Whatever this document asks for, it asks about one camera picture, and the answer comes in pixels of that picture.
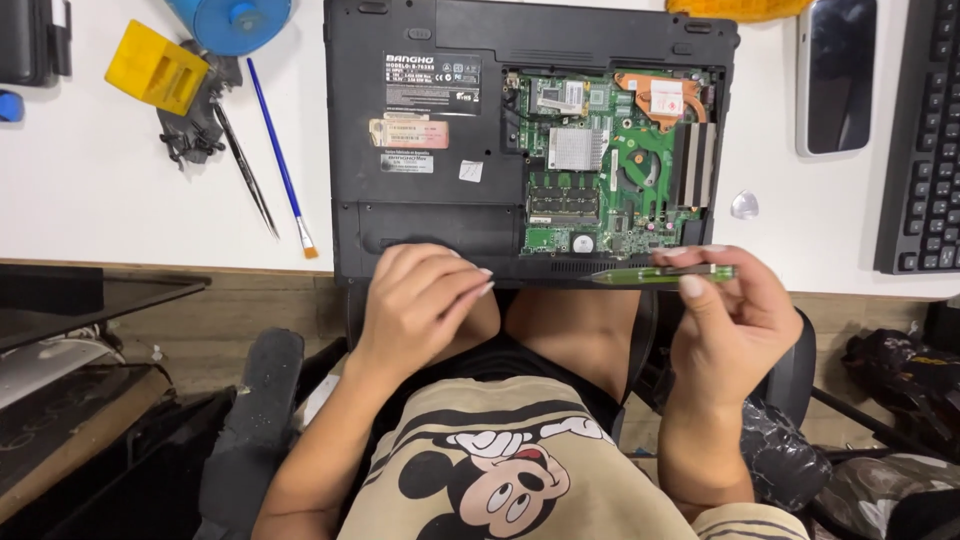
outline beige t-shirt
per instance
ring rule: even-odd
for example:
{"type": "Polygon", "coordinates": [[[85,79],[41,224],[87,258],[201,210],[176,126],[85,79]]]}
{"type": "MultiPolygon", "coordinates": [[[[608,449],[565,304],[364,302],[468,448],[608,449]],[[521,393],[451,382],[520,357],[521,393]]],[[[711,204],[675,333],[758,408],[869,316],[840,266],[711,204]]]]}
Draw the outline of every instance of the beige t-shirt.
{"type": "Polygon", "coordinates": [[[782,510],[729,504],[693,526],[556,380],[442,380],[380,439],[339,538],[807,538],[782,510]]]}

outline smartphone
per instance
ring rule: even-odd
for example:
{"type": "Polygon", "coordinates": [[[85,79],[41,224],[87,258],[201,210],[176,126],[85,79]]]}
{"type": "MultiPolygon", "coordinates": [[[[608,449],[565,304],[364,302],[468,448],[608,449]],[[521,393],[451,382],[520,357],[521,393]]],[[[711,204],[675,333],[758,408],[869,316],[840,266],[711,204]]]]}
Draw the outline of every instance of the smartphone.
{"type": "Polygon", "coordinates": [[[870,141],[876,0],[814,0],[800,14],[797,153],[854,152],[870,141]]]}

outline green circuit board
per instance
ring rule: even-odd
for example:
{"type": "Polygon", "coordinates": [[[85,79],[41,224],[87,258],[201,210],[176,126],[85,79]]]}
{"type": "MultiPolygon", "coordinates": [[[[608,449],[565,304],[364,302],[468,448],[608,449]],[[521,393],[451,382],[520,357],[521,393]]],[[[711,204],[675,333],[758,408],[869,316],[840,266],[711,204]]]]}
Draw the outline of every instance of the green circuit board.
{"type": "MultiPolygon", "coordinates": [[[[708,113],[713,79],[705,70],[619,70],[663,78],[695,80],[708,113]]],[[[676,128],[660,132],[658,122],[635,103],[612,73],[604,76],[542,77],[518,74],[505,88],[516,88],[518,142],[533,162],[527,185],[527,228],[523,255],[596,253],[626,259],[656,247],[680,245],[684,222],[701,219],[705,209],[682,206],[671,189],[680,157],[676,128]],[[573,102],[578,113],[548,105],[573,102]]],[[[680,124],[698,123],[686,108],[680,124]]]]}

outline black keyboard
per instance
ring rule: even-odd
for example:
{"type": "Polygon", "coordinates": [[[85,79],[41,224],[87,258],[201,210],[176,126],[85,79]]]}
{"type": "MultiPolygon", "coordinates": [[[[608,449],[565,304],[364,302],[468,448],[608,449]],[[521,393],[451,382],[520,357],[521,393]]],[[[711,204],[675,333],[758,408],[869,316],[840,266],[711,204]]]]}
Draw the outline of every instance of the black keyboard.
{"type": "Polygon", "coordinates": [[[960,272],[960,0],[910,0],[874,269],[960,272]]]}

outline yellow plastic block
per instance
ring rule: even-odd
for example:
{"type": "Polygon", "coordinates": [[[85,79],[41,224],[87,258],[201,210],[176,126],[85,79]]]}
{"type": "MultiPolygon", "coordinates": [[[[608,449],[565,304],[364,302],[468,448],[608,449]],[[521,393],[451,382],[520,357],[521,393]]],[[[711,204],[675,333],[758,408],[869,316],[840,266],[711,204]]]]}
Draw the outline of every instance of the yellow plastic block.
{"type": "Polygon", "coordinates": [[[209,67],[204,59],[132,20],[104,79],[142,102],[184,115],[209,67]]]}
{"type": "Polygon", "coordinates": [[[811,0],[666,0],[669,12],[684,12],[694,17],[733,19],[737,22],[762,22],[792,17],[811,0]]]}

